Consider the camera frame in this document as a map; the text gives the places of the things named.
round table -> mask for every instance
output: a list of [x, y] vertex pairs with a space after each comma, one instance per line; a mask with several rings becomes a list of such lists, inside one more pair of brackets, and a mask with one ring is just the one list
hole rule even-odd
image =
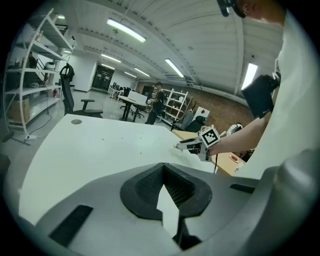
[[124, 108], [124, 111], [123, 111], [123, 115], [122, 115], [121, 118], [119, 118], [119, 120], [121, 120], [121, 121], [128, 121], [128, 122], [133, 122], [133, 123], [136, 121], [136, 117], [137, 117], [137, 114], [138, 114], [138, 111], [139, 111], [138, 108], [135, 111], [133, 120], [131, 120], [131, 119], [128, 120], [128, 114], [130, 112], [130, 108], [131, 108], [132, 104], [139, 105], [139, 106], [142, 106], [142, 107], [146, 107], [147, 106], [147, 104], [145, 104], [145, 103], [136, 102], [135, 100], [130, 99], [130, 98], [125, 97], [125, 96], [118, 96], [118, 98], [123, 100], [123, 101], [125, 101], [125, 108]]

white shelving unit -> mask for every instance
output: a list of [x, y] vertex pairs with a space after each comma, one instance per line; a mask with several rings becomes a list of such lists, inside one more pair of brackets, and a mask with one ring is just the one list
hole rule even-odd
[[[27, 62], [28, 62], [28, 56], [30, 52], [37, 53], [39, 55], [45, 56], [53, 61], [55, 61], [55, 66], [57, 67], [58, 61], [66, 61], [68, 62], [69, 59], [65, 59], [60, 55], [58, 52], [63, 52], [64, 49], [73, 51], [73, 47], [68, 43], [67, 39], [61, 34], [53, 20], [50, 18], [51, 13], [54, 9], [51, 9], [47, 14], [45, 15], [37, 15], [31, 17], [27, 23], [31, 25], [35, 29], [35, 33], [32, 36], [32, 39], [30, 42], [26, 43], [19, 43], [16, 44], [17, 47], [25, 49], [26, 47], [26, 55], [22, 63], [22, 68], [18, 69], [8, 69], [8, 66], [6, 66], [6, 71], [4, 75], [4, 86], [3, 86], [3, 109], [4, 112], [7, 113], [7, 111], [10, 109], [10, 106], [14, 100], [14, 98], [18, 95], [19, 96], [19, 111], [21, 116], [21, 121], [13, 121], [10, 119], [7, 119], [6, 114], [4, 115], [6, 123], [10, 127], [15, 128], [22, 128], [24, 130], [24, 133], [27, 135], [27, 123], [29, 123], [33, 118], [35, 118], [38, 114], [40, 114], [42, 111], [46, 110], [48, 107], [52, 106], [53, 104], [57, 103], [61, 99], [62, 95], [62, 88], [59, 85], [46, 85], [45, 87], [38, 87], [38, 88], [26, 88], [24, 87], [24, 76], [26, 72], [35, 72], [35, 73], [47, 73], [47, 74], [58, 74], [58, 70], [45, 70], [45, 69], [38, 69], [38, 68], [27, 68]], [[52, 48], [48, 48], [47, 46], [41, 44], [40, 42], [36, 41], [36, 38], [38, 37], [39, 33], [42, 32], [42, 35], [51, 41], [55, 47], [57, 48], [56, 51], [54, 51]], [[19, 88], [6, 91], [6, 80], [7, 80], [7, 73], [20, 73], [20, 81], [19, 81]], [[26, 95], [38, 93], [41, 91], [48, 91], [48, 90], [58, 90], [59, 91], [59, 98], [56, 97], [48, 97], [49, 93], [47, 94], [47, 97], [39, 99], [35, 99], [30, 102], [30, 118], [29, 120], [25, 120], [24, 117], [24, 111], [23, 111], [23, 97]], [[6, 97], [11, 97], [10, 102], [8, 106], [6, 106]]]
[[[188, 98], [188, 92], [183, 93], [183, 92], [175, 91], [174, 89], [171, 89], [171, 90], [163, 89], [163, 90], [169, 93], [169, 97], [167, 97], [166, 106], [165, 106], [165, 116], [168, 116], [170, 119], [174, 121], [182, 120], [185, 114], [185, 111], [189, 107], [192, 97]], [[183, 100], [178, 100], [174, 98], [176, 96], [183, 97]], [[162, 117], [161, 119], [167, 124], [172, 125], [172, 121], [168, 120], [167, 118]]]

ceiling light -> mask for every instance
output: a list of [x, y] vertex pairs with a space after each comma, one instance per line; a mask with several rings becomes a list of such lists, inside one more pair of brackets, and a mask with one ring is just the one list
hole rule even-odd
[[133, 36], [135, 39], [138, 39], [140, 42], [145, 42], [146, 38], [143, 37], [142, 35], [139, 35], [137, 32], [133, 31], [131, 28], [109, 18], [106, 22], [108, 25], [115, 27], [123, 32], [126, 32], [127, 34], [129, 34], [130, 36]]
[[134, 77], [134, 78], [137, 78], [135, 75], [130, 74], [130, 73], [128, 73], [128, 72], [124, 72], [124, 73], [126, 73], [126, 74], [128, 74], [129, 76], [132, 76], [132, 77]]
[[112, 70], [114, 70], [115, 68], [114, 67], [112, 67], [112, 66], [108, 66], [108, 65], [106, 65], [106, 64], [101, 64], [102, 66], [105, 66], [105, 67], [107, 67], [107, 68], [109, 68], [109, 69], [112, 69]]
[[248, 70], [246, 71], [245, 79], [242, 85], [241, 90], [246, 88], [248, 85], [250, 85], [255, 78], [256, 72], [257, 72], [258, 66], [254, 65], [252, 63], [249, 63]]
[[174, 69], [175, 72], [177, 72], [179, 77], [184, 78], [184, 75], [179, 71], [179, 69], [177, 69], [177, 67], [171, 62], [170, 59], [167, 58], [165, 61], [166, 61], [166, 63], [168, 63], [170, 65], [171, 68]]
[[134, 68], [136, 71], [139, 71], [140, 73], [146, 75], [147, 77], [150, 77], [150, 75], [146, 74], [145, 72], [142, 72], [141, 70], [137, 69], [136, 67]]
[[110, 59], [110, 60], [113, 60], [113, 61], [116, 61], [116, 62], [121, 63], [121, 61], [120, 61], [120, 60], [117, 60], [117, 59], [112, 58], [112, 57], [110, 57], [110, 56], [107, 56], [107, 55], [104, 55], [104, 54], [101, 54], [101, 56], [102, 56], [102, 57], [105, 57], [105, 58], [108, 58], [108, 59]]

floor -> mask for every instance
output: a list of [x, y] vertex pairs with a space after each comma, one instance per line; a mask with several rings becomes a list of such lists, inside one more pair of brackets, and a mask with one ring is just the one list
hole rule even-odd
[[[124, 109], [120, 109], [123, 103], [115, 99], [110, 99], [106, 93], [93, 90], [89, 92], [73, 90], [72, 95], [74, 99], [74, 110], [82, 109], [83, 102], [81, 102], [81, 99], [93, 99], [95, 102], [89, 102], [87, 109], [103, 109], [103, 118], [119, 120], [123, 115]], [[5, 198], [9, 199], [7, 202], [9, 203], [12, 213], [18, 213], [20, 189], [34, 155], [46, 138], [46, 135], [55, 127], [59, 120], [64, 117], [63, 102], [61, 101], [51, 106], [49, 108], [49, 114], [52, 117], [51, 119], [47, 114], [47, 111], [44, 111], [28, 124], [27, 129], [29, 133], [31, 133], [50, 120], [44, 127], [32, 133], [32, 135], [36, 135], [37, 138], [35, 140], [27, 140], [26, 142], [29, 145], [25, 145], [12, 139], [1, 144], [0, 153], [8, 156], [11, 161], [11, 165], [5, 178], [3, 194]], [[145, 112], [142, 112], [142, 114], [144, 117], [139, 118], [137, 116], [135, 120], [136, 123], [144, 124], [147, 121], [148, 114]], [[170, 127], [163, 122], [156, 122], [154, 125], [164, 126], [170, 129]], [[23, 141], [25, 135], [21, 134], [21, 131], [20, 133], [19, 131], [16, 131], [14, 133], [14, 138]]]

